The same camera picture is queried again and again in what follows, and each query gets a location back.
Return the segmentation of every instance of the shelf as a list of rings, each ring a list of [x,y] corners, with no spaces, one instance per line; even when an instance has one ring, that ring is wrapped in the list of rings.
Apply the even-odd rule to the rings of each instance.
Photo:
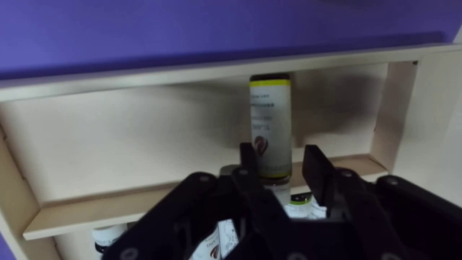
[[[210,62],[200,65],[127,69],[65,76],[43,76],[30,79],[10,79],[0,82],[0,101],[55,97],[134,86],[183,84],[228,76],[271,73],[280,71],[290,72],[348,65],[418,60],[421,56],[428,53],[441,53],[460,49],[462,45],[410,46],[400,49],[296,55],[234,62]]]
[[[387,173],[387,170],[368,154],[333,157],[332,162],[335,166],[350,167],[361,176],[369,179]],[[301,163],[294,163],[291,192],[307,190],[300,169]],[[23,237],[26,240],[37,240],[85,228],[137,221],[169,193],[173,186],[174,185],[164,185],[131,193],[108,195],[86,201],[69,201],[66,203],[44,206],[29,224]]]

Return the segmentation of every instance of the label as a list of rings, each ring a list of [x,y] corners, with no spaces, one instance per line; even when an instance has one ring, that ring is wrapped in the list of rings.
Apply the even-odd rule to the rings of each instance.
[[[290,218],[322,219],[326,218],[327,208],[320,206],[314,196],[304,202],[291,202],[284,206]]]
[[[260,176],[264,179],[290,177],[290,81],[251,81],[249,117]]]
[[[239,242],[232,219],[219,221],[218,234],[219,234],[221,258],[225,258],[234,250],[234,247]]]
[[[219,258],[219,234],[218,228],[196,247],[189,260],[218,260]]]

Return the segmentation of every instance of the cylindrical container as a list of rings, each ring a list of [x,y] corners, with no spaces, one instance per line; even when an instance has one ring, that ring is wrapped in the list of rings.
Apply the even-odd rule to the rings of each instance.
[[[109,245],[114,244],[115,240],[119,235],[122,235],[127,229],[128,229],[127,224],[93,228],[91,231],[91,235],[95,242],[95,250],[98,251],[98,257],[101,258],[104,251],[109,248]]]
[[[287,183],[291,175],[290,78],[286,73],[249,78],[251,138],[264,185]]]

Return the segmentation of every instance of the bottle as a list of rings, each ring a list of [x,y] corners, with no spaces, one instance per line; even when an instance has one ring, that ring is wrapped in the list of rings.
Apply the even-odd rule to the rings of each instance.
[[[284,185],[291,176],[291,105],[287,73],[249,78],[251,138],[264,185]]]

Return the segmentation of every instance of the white shelf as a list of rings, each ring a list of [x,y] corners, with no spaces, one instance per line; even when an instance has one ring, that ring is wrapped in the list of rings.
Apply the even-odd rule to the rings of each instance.
[[[340,53],[261,58],[235,62],[161,66],[93,72],[80,75],[43,76],[0,82],[0,101],[68,95],[134,86],[151,86],[206,81],[236,75],[303,71],[346,65],[418,60],[424,55],[460,50],[462,45],[408,46],[400,49],[356,50]]]
[[[361,176],[382,176],[387,170],[368,154],[345,156],[332,159],[335,166],[350,167]],[[306,190],[301,163],[294,163],[291,179],[293,192]],[[24,229],[26,240],[39,240],[73,232],[85,228],[115,225],[140,219],[153,208],[174,185],[157,186],[131,193],[108,195],[86,201],[69,201],[65,203],[49,205],[39,211],[29,227]]]

